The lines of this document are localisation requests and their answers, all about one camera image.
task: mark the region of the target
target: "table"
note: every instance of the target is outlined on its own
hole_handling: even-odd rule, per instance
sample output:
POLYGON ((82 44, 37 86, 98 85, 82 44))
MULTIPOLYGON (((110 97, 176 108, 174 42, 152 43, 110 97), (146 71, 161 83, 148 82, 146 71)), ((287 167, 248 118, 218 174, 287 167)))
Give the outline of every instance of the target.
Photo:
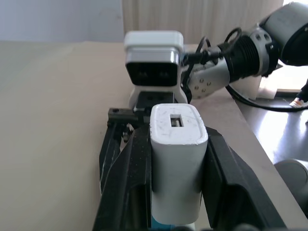
MULTIPOLYGON (((120 43, 0 42, 0 230, 91 230, 108 108, 127 107, 133 87, 124 63, 120 43)), ((231 96, 222 89, 193 105, 255 171, 285 224, 307 228, 231 96)))

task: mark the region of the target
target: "charger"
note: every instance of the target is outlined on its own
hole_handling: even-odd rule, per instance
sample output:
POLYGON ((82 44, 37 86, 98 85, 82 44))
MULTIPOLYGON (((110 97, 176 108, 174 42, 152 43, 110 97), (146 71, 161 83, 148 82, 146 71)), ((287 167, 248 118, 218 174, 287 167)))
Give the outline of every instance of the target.
POLYGON ((158 104, 150 117, 152 216, 161 224, 194 223, 199 216, 208 135, 189 104, 158 104))

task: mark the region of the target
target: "dark floor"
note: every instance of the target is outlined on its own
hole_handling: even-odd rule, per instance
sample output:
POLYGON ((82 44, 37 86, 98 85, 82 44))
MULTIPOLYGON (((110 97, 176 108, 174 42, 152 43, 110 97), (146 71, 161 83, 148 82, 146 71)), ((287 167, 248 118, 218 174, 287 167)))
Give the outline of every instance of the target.
MULTIPOLYGON (((293 99, 258 100, 259 104, 287 106, 293 99)), ((275 164, 285 159, 308 161, 308 110, 272 112, 237 102, 248 125, 275 164)))

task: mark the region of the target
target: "gray robot arm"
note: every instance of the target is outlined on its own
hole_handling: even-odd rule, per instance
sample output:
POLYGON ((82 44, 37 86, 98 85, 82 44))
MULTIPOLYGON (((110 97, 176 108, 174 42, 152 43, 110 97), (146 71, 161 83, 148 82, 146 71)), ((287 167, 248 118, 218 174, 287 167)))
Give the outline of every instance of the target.
POLYGON ((308 65, 308 6, 285 5, 242 32, 234 43, 226 41, 199 56, 190 55, 184 57, 186 64, 194 64, 190 73, 184 73, 189 76, 183 82, 188 101, 206 97, 240 78, 268 76, 278 59, 287 65, 308 65))

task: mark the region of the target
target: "shoe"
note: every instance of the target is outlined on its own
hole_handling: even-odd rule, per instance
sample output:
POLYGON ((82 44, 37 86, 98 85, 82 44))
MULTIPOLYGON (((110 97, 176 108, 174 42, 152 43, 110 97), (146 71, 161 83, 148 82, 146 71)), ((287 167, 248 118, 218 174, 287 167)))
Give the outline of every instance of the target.
POLYGON ((301 107, 307 107, 308 106, 308 101, 304 102, 300 98, 295 98, 292 103, 289 104, 291 107, 294 108, 301 108, 301 107))

